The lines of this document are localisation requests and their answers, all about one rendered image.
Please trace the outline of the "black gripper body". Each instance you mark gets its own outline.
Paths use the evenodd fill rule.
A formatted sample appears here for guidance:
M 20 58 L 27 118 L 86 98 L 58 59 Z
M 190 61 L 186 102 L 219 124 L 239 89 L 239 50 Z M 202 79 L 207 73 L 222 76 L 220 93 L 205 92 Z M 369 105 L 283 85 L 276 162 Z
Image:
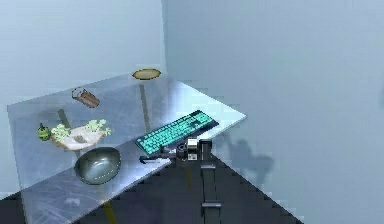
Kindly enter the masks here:
M 179 167 L 187 166 L 187 148 L 185 144 L 179 144 L 176 148 L 176 165 Z

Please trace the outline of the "small green round fruit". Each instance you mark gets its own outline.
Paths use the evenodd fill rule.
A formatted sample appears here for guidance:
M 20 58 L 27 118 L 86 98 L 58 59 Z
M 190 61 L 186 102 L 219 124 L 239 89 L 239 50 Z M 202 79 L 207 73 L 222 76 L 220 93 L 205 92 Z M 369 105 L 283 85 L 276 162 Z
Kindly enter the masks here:
M 39 125 L 39 128 L 37 129 L 38 138 L 41 141 L 48 141 L 51 138 L 51 131 L 48 127 L 44 126 L 43 124 Z

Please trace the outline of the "dark grey round bowl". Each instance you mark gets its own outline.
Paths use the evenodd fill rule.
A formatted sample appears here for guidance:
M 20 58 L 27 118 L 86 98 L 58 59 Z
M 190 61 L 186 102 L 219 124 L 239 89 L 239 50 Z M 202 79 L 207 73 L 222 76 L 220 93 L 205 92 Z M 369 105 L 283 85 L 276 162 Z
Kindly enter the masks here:
M 121 167 L 120 152 L 113 147 L 98 147 L 83 154 L 75 163 L 76 176 L 85 184 L 102 185 L 112 180 Z

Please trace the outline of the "tan round plate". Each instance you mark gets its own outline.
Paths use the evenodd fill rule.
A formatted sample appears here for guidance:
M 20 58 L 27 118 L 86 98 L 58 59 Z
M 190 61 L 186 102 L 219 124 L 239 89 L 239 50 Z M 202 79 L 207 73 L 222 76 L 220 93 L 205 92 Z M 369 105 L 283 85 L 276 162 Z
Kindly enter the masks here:
M 158 78 L 160 75 L 161 72 L 157 69 L 145 68 L 135 71 L 132 77 L 137 80 L 152 80 Z

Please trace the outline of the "glass table with yellow legs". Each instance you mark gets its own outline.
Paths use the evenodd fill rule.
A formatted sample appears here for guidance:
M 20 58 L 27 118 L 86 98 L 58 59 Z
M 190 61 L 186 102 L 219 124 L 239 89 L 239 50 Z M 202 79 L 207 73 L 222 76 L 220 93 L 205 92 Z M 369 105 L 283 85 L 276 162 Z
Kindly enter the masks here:
M 27 224 L 71 224 L 105 201 L 121 194 L 140 180 L 169 164 L 158 160 L 139 162 L 143 151 L 134 140 L 196 110 L 203 111 L 218 125 L 201 135 L 213 138 L 245 118 L 235 109 L 167 75 L 140 81 L 130 75 L 85 86 L 100 100 L 88 108 L 73 100 L 69 90 L 15 103 L 7 107 L 13 149 Z M 112 134 L 99 142 L 121 154 L 121 168 L 111 181 L 92 186 L 76 177 L 76 154 L 37 137 L 44 124 L 61 123 L 59 112 L 78 127 L 93 119 L 104 119 Z

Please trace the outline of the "black keyboard with teal keys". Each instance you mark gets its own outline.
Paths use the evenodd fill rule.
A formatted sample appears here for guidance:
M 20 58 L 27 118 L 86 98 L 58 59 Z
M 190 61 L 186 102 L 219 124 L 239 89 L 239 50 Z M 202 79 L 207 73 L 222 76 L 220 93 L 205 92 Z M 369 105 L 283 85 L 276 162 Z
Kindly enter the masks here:
M 201 110 L 196 110 L 161 126 L 135 140 L 147 155 L 157 154 L 162 147 L 176 146 L 190 137 L 197 137 L 219 123 Z

